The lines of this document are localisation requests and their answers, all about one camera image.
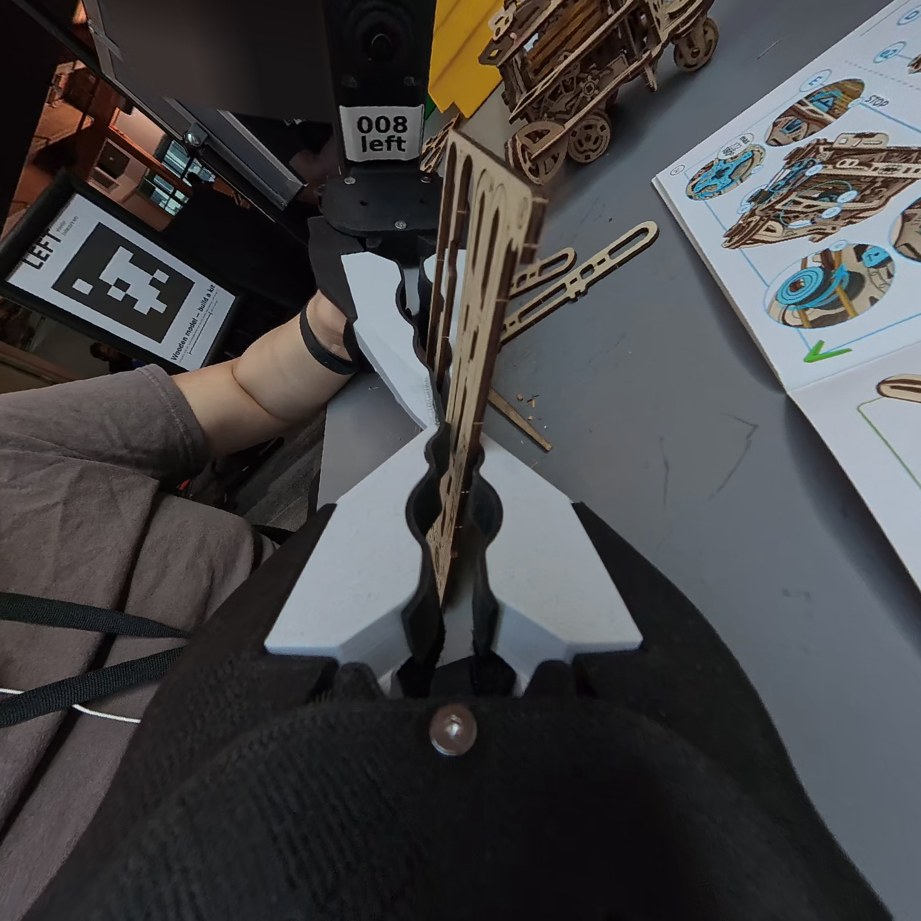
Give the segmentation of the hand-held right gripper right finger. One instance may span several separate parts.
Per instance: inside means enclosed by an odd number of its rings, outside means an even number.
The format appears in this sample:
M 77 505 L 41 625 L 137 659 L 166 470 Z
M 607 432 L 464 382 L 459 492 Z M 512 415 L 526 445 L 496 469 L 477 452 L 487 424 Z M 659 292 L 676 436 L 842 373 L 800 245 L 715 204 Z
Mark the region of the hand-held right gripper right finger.
M 476 688 L 518 696 L 544 662 L 639 649 L 570 499 L 489 437 L 481 445 L 469 489 Z

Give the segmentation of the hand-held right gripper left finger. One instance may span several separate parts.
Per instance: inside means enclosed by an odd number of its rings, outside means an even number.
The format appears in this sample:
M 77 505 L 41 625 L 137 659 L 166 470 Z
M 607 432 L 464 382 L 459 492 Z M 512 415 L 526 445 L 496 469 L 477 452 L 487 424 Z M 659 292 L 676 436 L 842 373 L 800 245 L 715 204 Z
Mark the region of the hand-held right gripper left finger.
M 268 653 L 367 665 L 427 693 L 442 613 L 425 532 L 438 517 L 442 426 L 342 495 L 264 643 Z

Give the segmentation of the wooden parts sheet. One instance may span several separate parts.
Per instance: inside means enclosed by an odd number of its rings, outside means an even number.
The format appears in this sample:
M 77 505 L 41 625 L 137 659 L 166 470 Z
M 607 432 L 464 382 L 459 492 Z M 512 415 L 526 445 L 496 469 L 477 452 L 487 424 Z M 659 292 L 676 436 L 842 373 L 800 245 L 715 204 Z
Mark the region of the wooden parts sheet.
M 535 258 L 546 206 L 503 161 L 460 132 L 449 133 L 426 352 L 437 395 L 450 376 L 442 510 L 427 534 L 441 602 L 451 581 L 511 283 L 520 265 Z

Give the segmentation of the person's left forearm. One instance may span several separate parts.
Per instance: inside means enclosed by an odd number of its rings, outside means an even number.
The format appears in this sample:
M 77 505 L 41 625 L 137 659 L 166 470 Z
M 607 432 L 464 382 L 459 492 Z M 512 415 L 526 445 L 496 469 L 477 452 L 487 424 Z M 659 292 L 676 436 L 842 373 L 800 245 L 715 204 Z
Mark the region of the person's left forearm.
M 222 457 L 282 436 L 323 408 L 347 381 L 308 351 L 298 319 L 269 331 L 239 358 L 173 377 Z

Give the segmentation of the wooden model vehicle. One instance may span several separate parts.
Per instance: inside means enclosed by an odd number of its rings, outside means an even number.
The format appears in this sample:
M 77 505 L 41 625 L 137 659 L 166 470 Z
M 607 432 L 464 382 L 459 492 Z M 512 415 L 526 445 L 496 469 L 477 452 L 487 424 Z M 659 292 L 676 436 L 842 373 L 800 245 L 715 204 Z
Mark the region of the wooden model vehicle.
M 659 86 L 662 55 L 689 73 L 705 66 L 720 31 L 711 1 L 509 1 L 488 21 L 479 62 L 503 81 L 509 121 L 524 121 L 505 144 L 509 164 L 547 184 L 567 158 L 604 155 L 609 111 L 620 89 Z

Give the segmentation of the person's left hand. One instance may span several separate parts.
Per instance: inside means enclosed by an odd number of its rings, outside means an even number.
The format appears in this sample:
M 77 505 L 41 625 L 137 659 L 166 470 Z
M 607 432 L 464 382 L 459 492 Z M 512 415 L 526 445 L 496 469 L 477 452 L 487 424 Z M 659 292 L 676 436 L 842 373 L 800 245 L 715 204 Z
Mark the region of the person's left hand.
M 306 320 L 323 349 L 343 361 L 352 361 L 345 341 L 348 320 L 326 294 L 317 291 L 310 299 L 306 308 Z

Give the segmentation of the small wooden lattice part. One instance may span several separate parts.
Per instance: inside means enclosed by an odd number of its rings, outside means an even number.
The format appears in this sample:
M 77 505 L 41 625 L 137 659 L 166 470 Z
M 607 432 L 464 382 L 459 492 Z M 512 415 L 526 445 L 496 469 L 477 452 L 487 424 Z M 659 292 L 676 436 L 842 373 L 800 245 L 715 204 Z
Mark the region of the small wooden lattice part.
M 419 164 L 423 174 L 435 175 L 437 173 L 439 164 L 447 149 L 449 134 L 454 127 L 455 122 L 451 121 L 424 142 Z

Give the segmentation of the black wristband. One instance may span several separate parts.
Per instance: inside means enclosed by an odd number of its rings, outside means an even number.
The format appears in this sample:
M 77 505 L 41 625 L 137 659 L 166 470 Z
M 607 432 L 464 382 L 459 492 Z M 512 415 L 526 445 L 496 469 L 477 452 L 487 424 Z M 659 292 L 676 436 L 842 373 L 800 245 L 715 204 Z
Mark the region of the black wristband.
M 330 354 L 325 349 L 323 349 L 322 346 L 319 345 L 307 325 L 306 308 L 307 305 L 305 305 L 305 307 L 298 315 L 298 328 L 300 330 L 305 347 L 313 359 L 328 371 L 339 376 L 350 377 L 351 375 L 360 371 L 362 369 L 363 355 L 355 337 L 353 321 L 351 318 L 343 313 L 340 309 L 340 311 L 346 316 L 348 320 L 345 331 L 345 341 L 346 347 L 352 357 L 352 361 L 343 361 L 339 359 L 335 354 Z

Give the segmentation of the short slotted wooden strip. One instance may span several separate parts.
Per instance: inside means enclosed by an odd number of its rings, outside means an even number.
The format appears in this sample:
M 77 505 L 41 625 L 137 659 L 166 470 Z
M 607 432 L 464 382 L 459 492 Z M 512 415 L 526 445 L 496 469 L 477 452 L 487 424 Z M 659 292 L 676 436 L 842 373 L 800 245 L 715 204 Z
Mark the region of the short slotted wooden strip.
M 521 269 L 514 276 L 508 299 L 513 301 L 524 295 L 533 294 L 533 299 L 539 301 L 551 293 L 564 290 L 576 259 L 573 248 L 564 248 Z

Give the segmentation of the grey framed panel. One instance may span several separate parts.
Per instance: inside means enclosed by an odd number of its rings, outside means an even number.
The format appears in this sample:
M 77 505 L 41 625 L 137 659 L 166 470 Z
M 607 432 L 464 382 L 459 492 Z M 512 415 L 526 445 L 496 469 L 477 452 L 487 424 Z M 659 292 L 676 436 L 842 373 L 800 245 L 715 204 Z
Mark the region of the grey framed panel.
M 227 180 L 284 209 L 302 186 L 250 128 L 306 115 L 309 2 L 84 2 L 101 71 Z

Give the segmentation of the long slotted wooden strip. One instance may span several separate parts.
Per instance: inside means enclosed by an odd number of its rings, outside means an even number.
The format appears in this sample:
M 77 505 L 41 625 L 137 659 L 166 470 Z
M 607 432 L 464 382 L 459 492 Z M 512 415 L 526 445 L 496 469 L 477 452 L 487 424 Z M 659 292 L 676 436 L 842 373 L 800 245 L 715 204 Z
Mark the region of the long slotted wooden strip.
M 521 285 L 516 292 L 518 295 L 535 287 L 538 281 L 548 282 L 542 291 L 506 318 L 499 347 L 503 348 L 518 338 L 562 305 L 580 298 L 594 284 L 601 282 L 653 245 L 659 234 L 660 229 L 656 222 L 638 224 L 581 265 L 575 268 L 568 265 L 565 270 L 553 272 L 546 277 L 536 277 L 528 284 Z

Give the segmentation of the yellow plastic bin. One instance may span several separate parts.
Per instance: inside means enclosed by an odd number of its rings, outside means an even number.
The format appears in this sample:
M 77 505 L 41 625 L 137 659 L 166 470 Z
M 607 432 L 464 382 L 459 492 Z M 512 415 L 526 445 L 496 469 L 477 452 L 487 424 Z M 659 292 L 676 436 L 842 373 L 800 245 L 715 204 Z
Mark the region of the yellow plastic bin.
M 441 112 L 455 105 L 469 119 L 501 82 L 497 69 L 479 63 L 492 40 L 488 22 L 502 1 L 437 1 L 428 95 Z

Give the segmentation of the thin wooden stick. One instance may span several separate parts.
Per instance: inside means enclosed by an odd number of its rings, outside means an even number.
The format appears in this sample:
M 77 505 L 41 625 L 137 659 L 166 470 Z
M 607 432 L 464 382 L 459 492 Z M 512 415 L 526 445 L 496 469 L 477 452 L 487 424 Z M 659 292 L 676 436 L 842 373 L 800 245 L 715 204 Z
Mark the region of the thin wooden stick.
M 541 435 L 515 407 L 503 398 L 495 389 L 490 389 L 488 394 L 488 403 L 495 409 L 504 420 L 507 420 L 524 436 L 529 438 L 533 443 L 538 445 L 544 452 L 550 452 L 553 445 Z

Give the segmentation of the black framed marker sign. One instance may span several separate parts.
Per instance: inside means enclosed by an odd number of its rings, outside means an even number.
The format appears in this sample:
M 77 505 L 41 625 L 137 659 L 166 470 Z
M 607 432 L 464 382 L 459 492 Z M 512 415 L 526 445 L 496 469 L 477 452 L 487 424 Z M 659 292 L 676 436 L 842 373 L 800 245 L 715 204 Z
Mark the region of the black framed marker sign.
M 170 373 L 217 362 L 242 303 L 229 283 L 65 171 L 2 240 L 1 293 Z

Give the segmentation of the instruction booklet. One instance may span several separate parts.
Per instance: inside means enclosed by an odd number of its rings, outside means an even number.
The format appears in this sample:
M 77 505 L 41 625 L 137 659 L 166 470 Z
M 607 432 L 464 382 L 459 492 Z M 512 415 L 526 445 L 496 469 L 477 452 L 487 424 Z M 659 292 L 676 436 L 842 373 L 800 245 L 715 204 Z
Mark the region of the instruction booklet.
M 892 2 L 653 184 L 920 582 L 919 2 Z

